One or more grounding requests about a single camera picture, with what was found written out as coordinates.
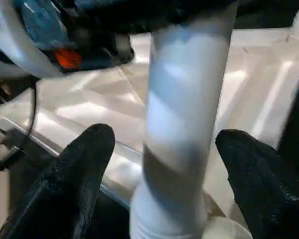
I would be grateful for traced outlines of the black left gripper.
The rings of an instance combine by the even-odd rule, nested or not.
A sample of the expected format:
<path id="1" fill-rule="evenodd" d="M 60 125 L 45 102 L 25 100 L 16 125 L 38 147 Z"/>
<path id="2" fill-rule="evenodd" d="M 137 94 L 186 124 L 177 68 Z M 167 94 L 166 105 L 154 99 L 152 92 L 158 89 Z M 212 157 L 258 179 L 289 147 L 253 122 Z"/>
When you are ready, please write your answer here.
<path id="1" fill-rule="evenodd" d="M 99 70 L 134 58 L 129 35 L 98 30 L 91 0 L 24 0 L 22 22 L 34 45 L 61 72 Z"/>

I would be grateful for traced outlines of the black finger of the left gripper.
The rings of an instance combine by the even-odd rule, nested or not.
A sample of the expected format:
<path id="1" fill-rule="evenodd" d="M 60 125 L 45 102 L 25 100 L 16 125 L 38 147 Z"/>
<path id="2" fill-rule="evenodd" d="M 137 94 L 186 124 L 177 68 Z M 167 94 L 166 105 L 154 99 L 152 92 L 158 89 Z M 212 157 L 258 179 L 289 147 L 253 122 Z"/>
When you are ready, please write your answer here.
<path id="1" fill-rule="evenodd" d="M 202 13 L 224 10 L 233 3 L 234 0 L 143 0 L 129 26 L 131 32 L 153 32 Z"/>

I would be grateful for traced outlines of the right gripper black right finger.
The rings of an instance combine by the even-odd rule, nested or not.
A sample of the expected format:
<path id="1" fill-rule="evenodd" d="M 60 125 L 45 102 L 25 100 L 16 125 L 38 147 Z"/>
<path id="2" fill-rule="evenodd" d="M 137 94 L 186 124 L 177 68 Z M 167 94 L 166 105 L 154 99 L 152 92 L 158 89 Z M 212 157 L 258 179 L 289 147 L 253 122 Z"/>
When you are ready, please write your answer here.
<path id="1" fill-rule="evenodd" d="M 299 239 L 299 178 L 271 146 L 237 129 L 215 140 L 228 181 L 255 239 Z"/>

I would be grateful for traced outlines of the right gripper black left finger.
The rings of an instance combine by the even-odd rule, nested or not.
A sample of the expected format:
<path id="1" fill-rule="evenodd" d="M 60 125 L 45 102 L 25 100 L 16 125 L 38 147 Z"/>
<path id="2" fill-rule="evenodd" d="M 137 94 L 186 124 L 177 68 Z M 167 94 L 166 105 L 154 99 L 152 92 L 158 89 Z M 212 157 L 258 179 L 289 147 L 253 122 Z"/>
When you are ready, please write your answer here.
<path id="1" fill-rule="evenodd" d="M 3 225 L 3 237 L 84 239 L 114 147 L 109 125 L 83 131 L 24 192 Z"/>

